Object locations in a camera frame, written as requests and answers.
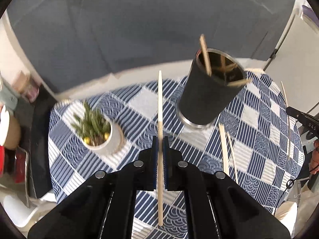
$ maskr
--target white plant pot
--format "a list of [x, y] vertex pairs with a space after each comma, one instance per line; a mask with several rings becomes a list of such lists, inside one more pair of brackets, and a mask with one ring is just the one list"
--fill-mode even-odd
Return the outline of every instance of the white plant pot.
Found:
[[91, 151], [97, 153], [100, 156], [105, 156], [118, 151], [123, 140], [123, 133], [121, 128], [112, 120], [108, 118], [106, 118], [106, 120], [109, 121], [111, 124], [111, 132], [110, 136], [108, 137], [108, 140], [106, 140], [103, 144], [96, 147], [90, 146], [84, 143], [83, 139], [81, 138], [81, 141], [86, 148], [90, 149]]

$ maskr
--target person's hand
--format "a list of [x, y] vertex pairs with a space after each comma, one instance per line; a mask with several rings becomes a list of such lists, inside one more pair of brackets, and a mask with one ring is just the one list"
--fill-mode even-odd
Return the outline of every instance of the person's hand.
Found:
[[309, 170], [314, 169], [312, 172], [310, 172], [311, 174], [316, 174], [316, 172], [319, 171], [319, 166], [317, 167], [317, 165], [319, 164], [319, 139], [314, 141], [314, 147], [315, 149], [312, 151], [312, 158], [310, 160], [310, 164], [309, 164]]

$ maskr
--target cable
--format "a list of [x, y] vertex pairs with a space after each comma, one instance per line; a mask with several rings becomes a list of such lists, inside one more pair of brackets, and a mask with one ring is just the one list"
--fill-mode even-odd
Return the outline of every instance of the cable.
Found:
[[[316, 170], [318, 167], [319, 167], [319, 164], [318, 164], [315, 168], [311, 169], [309, 172], [312, 172], [312, 171]], [[278, 197], [277, 202], [276, 202], [276, 205], [278, 204], [278, 201], [282, 198], [282, 196], [285, 194], [285, 192], [286, 192], [287, 190], [289, 190], [289, 189], [292, 188], [292, 186], [294, 185], [296, 179], [294, 179], [294, 180], [293, 180], [293, 179], [289, 179], [289, 180], [287, 181], [287, 183], [286, 183], [286, 189], [283, 191], [283, 193], [281, 194], [281, 196]]]

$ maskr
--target table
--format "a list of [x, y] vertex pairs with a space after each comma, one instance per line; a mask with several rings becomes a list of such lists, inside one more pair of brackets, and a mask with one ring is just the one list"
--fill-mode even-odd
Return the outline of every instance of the table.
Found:
[[[239, 185], [268, 211], [282, 199], [286, 182], [299, 174], [304, 161], [300, 135], [290, 117], [278, 86], [262, 71], [247, 71], [252, 82], [245, 86], [220, 113], [218, 121], [232, 137]], [[206, 130], [184, 126], [175, 104], [187, 77], [163, 80], [164, 135], [170, 147], [180, 150], [184, 160], [205, 172], [222, 170], [221, 140], [215, 125]], [[125, 143], [120, 152], [105, 157], [89, 151], [74, 134], [73, 113], [81, 102], [59, 103], [49, 124], [49, 166], [57, 202], [61, 202], [97, 170], [113, 172], [134, 161], [140, 150], [149, 148], [157, 134], [157, 81], [136, 84], [88, 98], [93, 107], [120, 125]], [[288, 152], [288, 128], [291, 148]], [[230, 177], [234, 179], [230, 160]], [[158, 226], [154, 192], [139, 191], [136, 198], [132, 238], [187, 238], [183, 192], [165, 192], [164, 226]]]

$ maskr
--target wooden chopstick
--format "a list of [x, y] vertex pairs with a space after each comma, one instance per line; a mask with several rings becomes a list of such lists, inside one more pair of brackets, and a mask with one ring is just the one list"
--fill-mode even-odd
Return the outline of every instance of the wooden chopstick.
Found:
[[228, 141], [229, 141], [230, 152], [232, 154], [232, 163], [234, 165], [235, 180], [236, 180], [236, 183], [238, 184], [238, 175], [237, 175], [237, 166], [236, 166], [236, 160], [235, 160], [235, 153], [234, 153], [234, 149], [232, 147], [232, 140], [230, 139], [229, 132], [227, 132], [227, 138], [228, 138]]
[[157, 159], [157, 199], [158, 199], [158, 216], [159, 226], [163, 225], [163, 83], [162, 71], [159, 71], [158, 81], [158, 159]]
[[207, 73], [208, 76], [212, 76], [211, 62], [209, 60], [209, 55], [208, 55], [208, 52], [207, 52], [207, 45], [206, 45], [204, 34], [200, 35], [199, 43], [200, 43], [200, 47], [202, 49], [202, 54], [203, 54], [203, 57], [204, 57], [206, 73]]
[[221, 67], [212, 67], [213, 70], [217, 70], [220, 72], [230, 72], [232, 71], [234, 68], [236, 68], [238, 65], [236, 63], [232, 63], [230, 65], [225, 66], [224, 69], [222, 69]]
[[225, 127], [223, 124], [218, 123], [218, 128], [221, 137], [221, 151], [223, 155], [223, 170], [229, 176], [229, 164], [228, 164], [228, 153], [227, 153], [227, 142], [226, 142], [226, 134]]
[[[284, 99], [285, 99], [285, 103], [286, 103], [286, 107], [288, 107], [288, 101], [287, 101], [287, 96], [286, 96], [286, 91], [284, 88], [284, 84], [281, 81], [281, 88], [282, 88], [282, 92], [284, 94]], [[290, 156], [290, 148], [291, 148], [291, 140], [290, 140], [290, 118], [289, 115], [287, 115], [287, 124], [288, 124], [288, 139], [289, 139], [289, 146], [288, 146], [288, 155]]]
[[226, 72], [225, 67], [226, 67], [226, 60], [225, 60], [225, 57], [223, 55], [221, 55], [221, 70], [223, 72]]
[[248, 79], [242, 79], [242, 80], [238, 80], [238, 81], [233, 81], [233, 82], [229, 82], [227, 84], [227, 86], [232, 86], [232, 87], [240, 87], [242, 85], [246, 85], [247, 83], [250, 83], [252, 80], [250, 78]]

